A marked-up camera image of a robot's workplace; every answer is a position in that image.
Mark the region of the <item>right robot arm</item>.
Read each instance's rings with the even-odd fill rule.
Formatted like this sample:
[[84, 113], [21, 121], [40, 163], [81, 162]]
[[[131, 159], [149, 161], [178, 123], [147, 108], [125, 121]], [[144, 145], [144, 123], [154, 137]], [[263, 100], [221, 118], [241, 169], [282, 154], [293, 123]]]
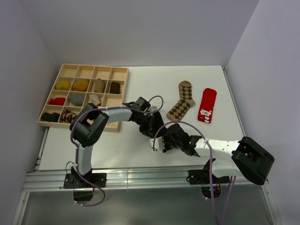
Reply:
[[263, 185], [275, 162], [275, 158], [260, 144], [248, 136], [237, 141], [205, 138], [202, 133], [189, 135], [178, 123], [162, 128], [155, 144], [163, 152], [180, 149], [188, 156], [208, 157], [203, 168], [203, 178], [212, 183], [222, 177], [244, 177]]

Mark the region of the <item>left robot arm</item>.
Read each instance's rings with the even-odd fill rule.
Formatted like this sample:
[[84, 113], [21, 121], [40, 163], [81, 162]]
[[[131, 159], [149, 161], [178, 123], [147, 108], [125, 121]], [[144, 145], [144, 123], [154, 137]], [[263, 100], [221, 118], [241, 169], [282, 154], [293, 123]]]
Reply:
[[164, 122], [159, 110], [151, 108], [149, 101], [142, 97], [135, 102], [113, 107], [87, 104], [70, 125], [70, 139], [76, 147], [75, 164], [71, 168], [74, 183], [80, 187], [87, 187], [93, 183], [92, 149], [107, 124], [132, 121], [139, 125], [139, 131], [144, 136], [162, 137], [167, 133], [167, 128], [162, 128]]

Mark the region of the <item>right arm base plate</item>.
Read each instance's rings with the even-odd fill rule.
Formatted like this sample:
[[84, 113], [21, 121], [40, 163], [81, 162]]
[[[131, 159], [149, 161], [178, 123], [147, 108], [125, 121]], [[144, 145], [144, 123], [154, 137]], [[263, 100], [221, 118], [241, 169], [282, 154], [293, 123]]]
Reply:
[[[201, 185], [201, 184], [210, 184], [209, 171], [197, 169], [197, 170], [189, 170], [186, 181], [191, 185]], [[228, 184], [230, 182], [229, 176], [224, 176], [221, 178], [217, 178], [212, 175], [212, 183], [213, 184]]]

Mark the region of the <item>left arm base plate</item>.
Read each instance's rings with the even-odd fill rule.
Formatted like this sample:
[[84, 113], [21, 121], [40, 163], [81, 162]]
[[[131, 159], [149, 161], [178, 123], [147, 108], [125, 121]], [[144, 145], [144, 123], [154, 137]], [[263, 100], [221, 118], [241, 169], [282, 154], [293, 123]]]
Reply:
[[[94, 185], [104, 188], [106, 185], [106, 173], [93, 173], [91, 176], [91, 183]], [[86, 182], [82, 181], [81, 178], [77, 178], [71, 173], [68, 173], [65, 176], [65, 181], [63, 184], [64, 189], [74, 189], [74, 188], [92, 188], [93, 186], [87, 184]]]

